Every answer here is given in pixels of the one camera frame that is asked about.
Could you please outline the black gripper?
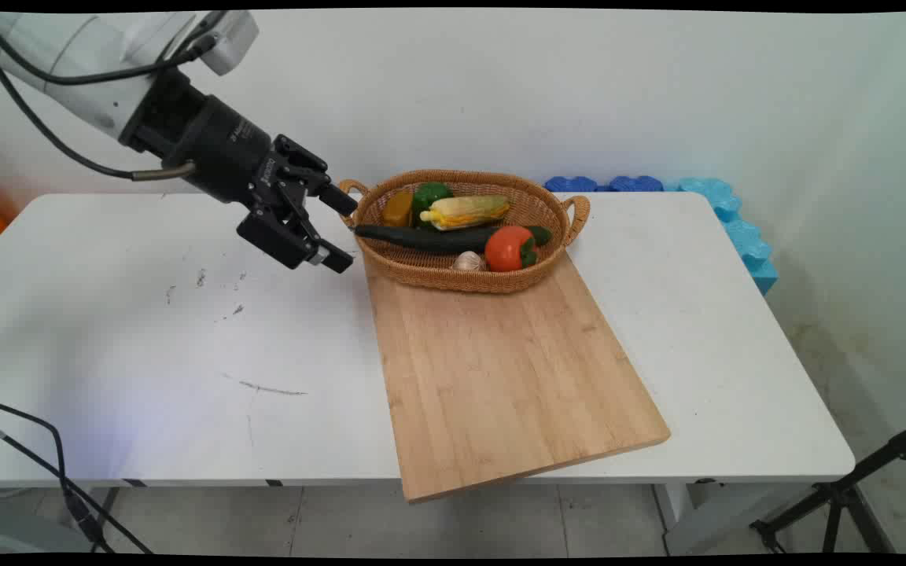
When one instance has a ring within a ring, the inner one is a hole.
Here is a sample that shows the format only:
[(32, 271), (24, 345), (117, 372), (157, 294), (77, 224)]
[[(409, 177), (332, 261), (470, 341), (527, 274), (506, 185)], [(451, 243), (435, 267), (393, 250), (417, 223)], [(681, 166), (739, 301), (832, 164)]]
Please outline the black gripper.
[[(271, 150), (267, 132), (209, 94), (177, 140), (176, 163), (194, 165), (186, 181), (195, 189), (248, 208), (237, 234), (272, 259), (290, 270), (309, 263), (345, 272), (355, 257), (319, 235), (304, 201), (277, 207), (256, 203), (249, 186)], [(332, 182), (326, 162), (293, 139), (282, 134), (274, 139), (274, 160), (274, 176), (288, 189), (315, 197), (341, 216), (357, 209), (355, 198)]]

